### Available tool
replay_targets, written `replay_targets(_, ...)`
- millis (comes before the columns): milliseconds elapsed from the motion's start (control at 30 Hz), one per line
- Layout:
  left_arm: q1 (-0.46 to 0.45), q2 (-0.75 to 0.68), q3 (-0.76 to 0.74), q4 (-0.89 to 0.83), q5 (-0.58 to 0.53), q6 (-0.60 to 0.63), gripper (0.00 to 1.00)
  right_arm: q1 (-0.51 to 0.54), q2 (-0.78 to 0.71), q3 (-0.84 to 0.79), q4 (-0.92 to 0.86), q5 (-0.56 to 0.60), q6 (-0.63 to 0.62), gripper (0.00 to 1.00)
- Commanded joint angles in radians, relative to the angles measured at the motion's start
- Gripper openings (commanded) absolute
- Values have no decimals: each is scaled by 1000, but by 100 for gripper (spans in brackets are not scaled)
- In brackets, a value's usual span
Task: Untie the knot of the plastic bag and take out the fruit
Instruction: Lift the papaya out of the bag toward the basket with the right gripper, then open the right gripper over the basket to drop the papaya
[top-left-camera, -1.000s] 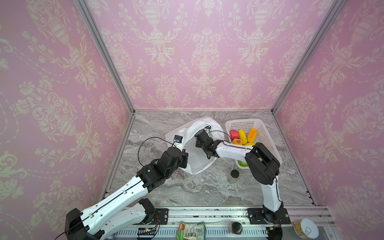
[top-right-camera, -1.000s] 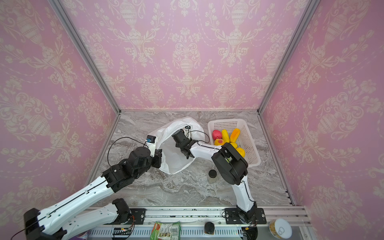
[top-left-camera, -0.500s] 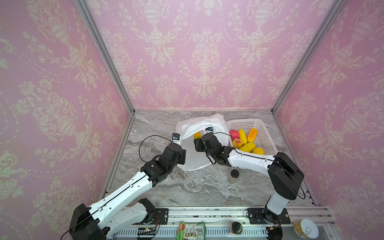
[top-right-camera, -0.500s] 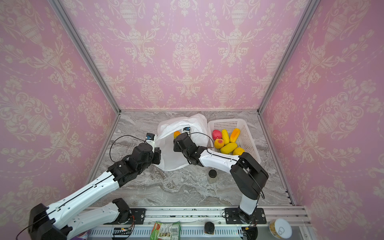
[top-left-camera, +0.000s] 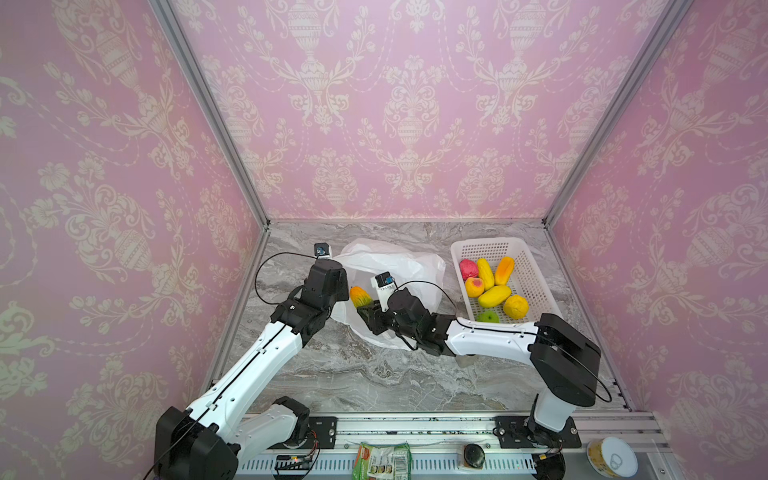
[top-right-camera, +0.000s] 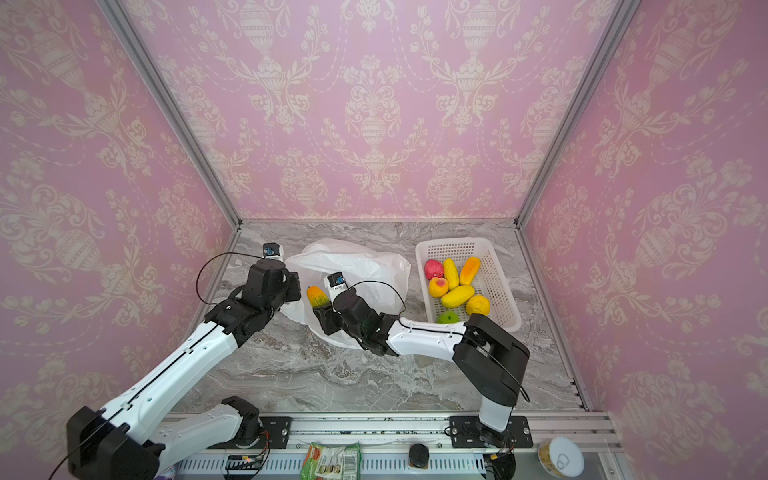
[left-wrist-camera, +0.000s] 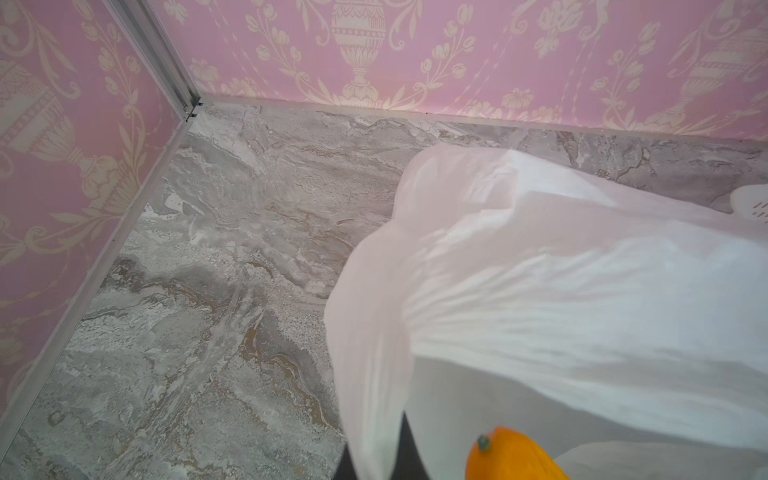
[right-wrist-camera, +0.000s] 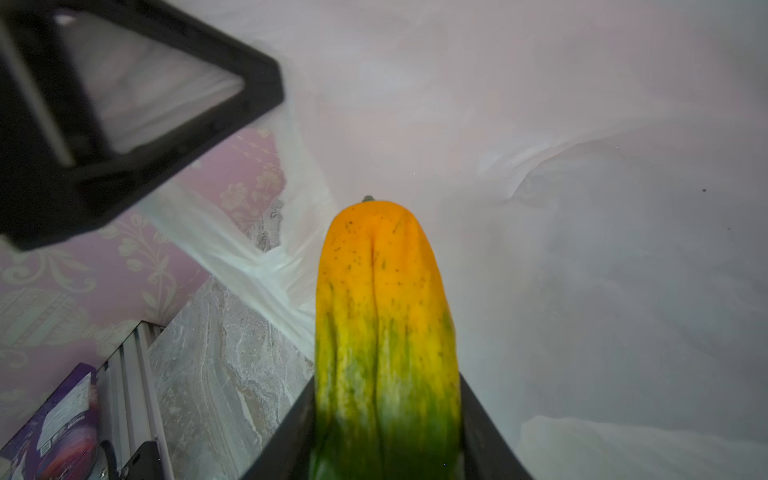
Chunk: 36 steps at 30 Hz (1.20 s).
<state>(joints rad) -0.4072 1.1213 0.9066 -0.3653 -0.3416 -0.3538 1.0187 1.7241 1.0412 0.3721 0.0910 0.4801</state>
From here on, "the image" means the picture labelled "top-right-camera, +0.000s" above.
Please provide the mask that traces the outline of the green orange papaya fruit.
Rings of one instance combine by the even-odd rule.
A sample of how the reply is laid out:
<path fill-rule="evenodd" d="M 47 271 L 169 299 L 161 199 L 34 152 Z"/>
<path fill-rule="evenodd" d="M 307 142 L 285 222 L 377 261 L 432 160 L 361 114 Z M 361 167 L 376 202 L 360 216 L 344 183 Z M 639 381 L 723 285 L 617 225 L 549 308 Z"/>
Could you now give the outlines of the green orange papaya fruit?
<path fill-rule="evenodd" d="M 311 286 L 307 289 L 307 299 L 313 309 L 322 309 L 331 305 L 328 295 L 317 286 Z"/>

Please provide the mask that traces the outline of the white plastic bag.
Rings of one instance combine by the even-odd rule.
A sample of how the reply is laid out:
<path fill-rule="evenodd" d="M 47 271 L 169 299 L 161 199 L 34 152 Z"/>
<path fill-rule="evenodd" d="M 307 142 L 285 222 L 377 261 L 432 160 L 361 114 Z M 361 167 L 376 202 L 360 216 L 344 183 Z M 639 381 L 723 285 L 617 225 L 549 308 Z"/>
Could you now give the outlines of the white plastic bag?
<path fill-rule="evenodd" d="M 380 313 L 398 313 L 407 297 L 411 264 L 397 253 L 324 238 L 288 257 L 285 264 L 299 274 L 303 291 L 311 286 L 323 288 L 329 274 L 342 272 L 347 284 Z"/>

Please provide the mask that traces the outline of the yellow red peach fruit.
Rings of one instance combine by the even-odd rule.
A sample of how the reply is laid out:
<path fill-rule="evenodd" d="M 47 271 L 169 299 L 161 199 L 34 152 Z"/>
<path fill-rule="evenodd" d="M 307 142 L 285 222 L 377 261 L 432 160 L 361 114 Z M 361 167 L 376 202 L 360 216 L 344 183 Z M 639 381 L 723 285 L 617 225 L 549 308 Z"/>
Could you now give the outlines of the yellow red peach fruit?
<path fill-rule="evenodd" d="M 443 277 L 431 278 L 428 284 L 428 293 L 432 298 L 441 298 L 450 291 L 449 282 Z"/>

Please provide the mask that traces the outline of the pink red fruit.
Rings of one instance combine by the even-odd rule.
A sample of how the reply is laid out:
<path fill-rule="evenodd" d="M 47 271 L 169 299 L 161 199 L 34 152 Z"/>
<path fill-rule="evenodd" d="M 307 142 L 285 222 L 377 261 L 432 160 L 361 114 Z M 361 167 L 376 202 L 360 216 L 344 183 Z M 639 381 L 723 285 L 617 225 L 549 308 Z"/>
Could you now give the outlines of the pink red fruit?
<path fill-rule="evenodd" d="M 433 278 L 443 278 L 443 264 L 440 261 L 428 259 L 424 264 L 423 273 L 427 281 L 431 281 Z"/>

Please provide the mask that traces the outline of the yellow banana fruit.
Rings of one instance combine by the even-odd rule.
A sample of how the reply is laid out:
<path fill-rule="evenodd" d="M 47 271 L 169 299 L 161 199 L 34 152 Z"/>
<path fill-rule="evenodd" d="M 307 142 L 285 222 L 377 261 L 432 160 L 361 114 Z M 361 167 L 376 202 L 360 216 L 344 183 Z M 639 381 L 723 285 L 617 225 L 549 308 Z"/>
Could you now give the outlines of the yellow banana fruit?
<path fill-rule="evenodd" d="M 441 297 L 441 304 L 446 309 L 458 308 L 475 295 L 471 285 L 459 285 Z"/>

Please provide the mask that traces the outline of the orange mango fruit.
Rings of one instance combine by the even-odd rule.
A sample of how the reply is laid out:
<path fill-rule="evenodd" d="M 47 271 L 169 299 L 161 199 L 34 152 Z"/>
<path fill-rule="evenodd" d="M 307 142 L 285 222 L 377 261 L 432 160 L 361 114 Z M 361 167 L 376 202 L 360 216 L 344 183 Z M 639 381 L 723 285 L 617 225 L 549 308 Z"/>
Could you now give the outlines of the orange mango fruit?
<path fill-rule="evenodd" d="M 482 265 L 482 262 L 477 257 L 469 257 L 460 273 L 459 273 L 459 281 L 462 286 L 470 286 L 472 282 L 474 281 L 476 275 L 478 274 L 480 267 Z"/>

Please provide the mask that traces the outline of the yellow orange round fruit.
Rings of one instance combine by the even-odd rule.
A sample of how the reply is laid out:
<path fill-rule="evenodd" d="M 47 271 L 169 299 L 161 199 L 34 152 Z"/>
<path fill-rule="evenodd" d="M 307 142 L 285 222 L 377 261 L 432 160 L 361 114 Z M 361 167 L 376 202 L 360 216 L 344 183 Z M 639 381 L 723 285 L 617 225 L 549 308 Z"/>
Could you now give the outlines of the yellow orange round fruit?
<path fill-rule="evenodd" d="M 466 302 L 465 311 L 469 316 L 474 314 L 488 316 L 491 312 L 491 304 L 483 295 L 474 295 Z"/>

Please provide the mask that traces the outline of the white perforated plastic basket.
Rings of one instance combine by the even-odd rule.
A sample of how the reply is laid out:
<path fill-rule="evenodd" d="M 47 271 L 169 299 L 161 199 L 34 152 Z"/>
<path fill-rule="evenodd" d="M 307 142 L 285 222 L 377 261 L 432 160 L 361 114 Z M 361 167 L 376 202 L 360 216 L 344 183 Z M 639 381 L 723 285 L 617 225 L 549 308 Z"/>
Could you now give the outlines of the white perforated plastic basket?
<path fill-rule="evenodd" d="M 498 256 L 491 242 L 480 237 L 459 237 L 435 239 L 420 242 L 415 249 L 416 259 L 421 267 L 419 272 L 420 284 L 426 308 L 426 318 L 436 323 L 438 317 L 446 311 L 441 300 L 428 293 L 428 279 L 423 267 L 428 260 L 443 262 L 446 259 L 454 261 L 461 270 L 470 257 L 477 257 L 480 266 L 473 279 L 475 293 L 483 295 L 490 302 L 488 317 L 512 333 L 522 326 L 522 317 L 514 300 L 507 279 L 502 270 Z"/>

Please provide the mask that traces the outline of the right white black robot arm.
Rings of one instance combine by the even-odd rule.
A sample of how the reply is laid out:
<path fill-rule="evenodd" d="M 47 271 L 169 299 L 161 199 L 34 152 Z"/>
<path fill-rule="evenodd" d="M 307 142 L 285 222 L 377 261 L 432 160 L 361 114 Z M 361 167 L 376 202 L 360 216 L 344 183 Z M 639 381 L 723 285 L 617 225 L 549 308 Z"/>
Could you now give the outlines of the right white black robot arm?
<path fill-rule="evenodd" d="M 381 357 L 416 355 L 455 364 L 481 395 L 478 416 L 465 431 L 483 444 L 512 447 L 512 410 L 519 399 L 530 399 L 523 387 L 530 350 L 513 335 L 479 313 L 453 324 L 379 313 L 354 288 L 329 296 L 312 286 L 307 297 L 327 335 L 343 331 Z"/>

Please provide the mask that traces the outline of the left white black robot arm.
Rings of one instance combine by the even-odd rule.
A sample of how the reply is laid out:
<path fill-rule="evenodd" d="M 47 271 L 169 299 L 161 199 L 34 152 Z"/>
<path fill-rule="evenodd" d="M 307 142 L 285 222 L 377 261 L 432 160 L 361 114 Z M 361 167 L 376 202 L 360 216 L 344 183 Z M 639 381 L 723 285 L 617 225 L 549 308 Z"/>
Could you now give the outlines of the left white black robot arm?
<path fill-rule="evenodd" d="M 267 439 L 258 408 L 237 396 L 174 426 L 161 423 L 213 367 L 300 298 L 297 273 L 276 257 L 259 259 L 246 283 L 150 373 L 103 407 L 83 407 L 70 417 L 62 462 L 68 472 L 77 479 L 153 479 L 211 446 L 248 448 Z"/>

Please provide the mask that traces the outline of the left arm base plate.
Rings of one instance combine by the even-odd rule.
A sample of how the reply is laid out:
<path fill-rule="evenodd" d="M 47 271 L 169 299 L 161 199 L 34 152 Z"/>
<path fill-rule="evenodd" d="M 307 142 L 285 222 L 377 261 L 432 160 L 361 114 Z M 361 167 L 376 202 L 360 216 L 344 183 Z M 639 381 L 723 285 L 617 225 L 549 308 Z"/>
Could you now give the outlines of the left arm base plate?
<path fill-rule="evenodd" d="M 252 417 L 244 419 L 233 442 L 238 448 L 285 449 L 290 435 L 289 416 Z"/>

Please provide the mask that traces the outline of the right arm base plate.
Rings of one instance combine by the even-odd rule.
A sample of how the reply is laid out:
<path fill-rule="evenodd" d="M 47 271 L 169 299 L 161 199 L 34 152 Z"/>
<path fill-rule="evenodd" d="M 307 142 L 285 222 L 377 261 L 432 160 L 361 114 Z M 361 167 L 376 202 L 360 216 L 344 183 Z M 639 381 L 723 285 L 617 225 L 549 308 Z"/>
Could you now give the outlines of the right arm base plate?
<path fill-rule="evenodd" d="M 478 416 L 451 416 L 443 433 L 450 438 L 453 448 L 515 450 L 534 445 L 527 418 L 517 415 L 508 418 L 507 426 L 501 432 L 482 424 Z"/>

